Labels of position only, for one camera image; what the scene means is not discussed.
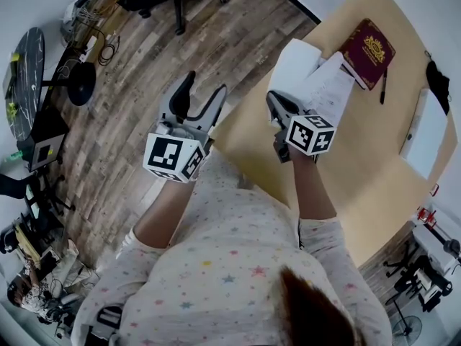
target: gold emblem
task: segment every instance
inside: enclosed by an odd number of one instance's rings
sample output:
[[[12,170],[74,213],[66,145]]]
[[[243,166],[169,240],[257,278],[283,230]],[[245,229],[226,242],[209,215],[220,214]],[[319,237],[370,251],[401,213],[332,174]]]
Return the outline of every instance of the gold emblem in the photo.
[[[364,39],[364,42],[365,42],[365,45],[370,50],[371,54],[380,63],[382,63],[384,61],[384,54],[385,54],[385,51],[382,49],[382,43],[378,39],[373,38],[373,36],[367,36]]]

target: white paper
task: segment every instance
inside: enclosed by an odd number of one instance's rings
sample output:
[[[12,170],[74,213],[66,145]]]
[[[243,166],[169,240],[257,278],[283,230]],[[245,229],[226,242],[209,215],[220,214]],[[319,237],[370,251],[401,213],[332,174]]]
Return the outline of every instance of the white paper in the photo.
[[[283,94],[288,99],[296,99],[304,104],[318,99],[321,94],[334,85],[336,76],[340,72],[343,55],[340,52],[334,53],[325,63],[319,66],[310,76],[300,81],[293,87],[289,94]]]
[[[280,53],[267,91],[284,96],[317,68],[322,52],[304,41],[293,39]]]
[[[328,86],[313,94],[310,101],[305,103],[306,109],[313,109],[338,127],[346,109],[347,101],[354,86],[354,77],[339,70]]]

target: brown hair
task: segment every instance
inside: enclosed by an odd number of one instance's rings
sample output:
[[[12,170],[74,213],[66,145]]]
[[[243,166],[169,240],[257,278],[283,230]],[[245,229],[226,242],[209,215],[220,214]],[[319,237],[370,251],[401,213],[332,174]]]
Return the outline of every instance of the brown hair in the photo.
[[[357,335],[346,316],[316,287],[291,269],[281,270],[287,333],[292,346],[355,346]]]

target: wood plank floor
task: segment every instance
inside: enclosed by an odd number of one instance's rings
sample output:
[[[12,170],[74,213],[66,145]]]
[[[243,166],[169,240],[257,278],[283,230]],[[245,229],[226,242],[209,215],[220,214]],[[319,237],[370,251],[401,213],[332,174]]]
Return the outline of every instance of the wood plank floor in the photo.
[[[288,0],[188,0],[187,30],[174,34],[172,1],[156,7],[149,19],[126,14],[117,33],[120,49],[99,67],[93,99],[74,107],[56,89],[53,103],[69,125],[59,191],[76,212],[64,224],[90,267],[112,253],[155,199],[161,182],[145,171],[146,136],[155,125],[158,101],[180,75],[195,70],[192,108],[220,84],[236,105],[276,63],[293,38],[305,37],[315,23]]]

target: light wood tabletop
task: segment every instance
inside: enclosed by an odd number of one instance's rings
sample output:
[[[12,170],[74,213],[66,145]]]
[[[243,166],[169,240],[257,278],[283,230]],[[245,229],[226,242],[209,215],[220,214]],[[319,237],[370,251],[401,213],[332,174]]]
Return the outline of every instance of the light wood tabletop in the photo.
[[[388,69],[385,104],[382,79],[370,91],[355,84],[331,150],[318,168],[343,224],[356,265],[366,262],[411,217],[446,167],[457,144],[451,113],[429,180],[402,158],[428,58],[416,31],[393,0],[348,0],[304,41],[330,57],[364,18],[370,18],[395,48]],[[297,210],[292,163],[280,164],[267,121],[268,73],[213,133],[221,150],[253,182]]]

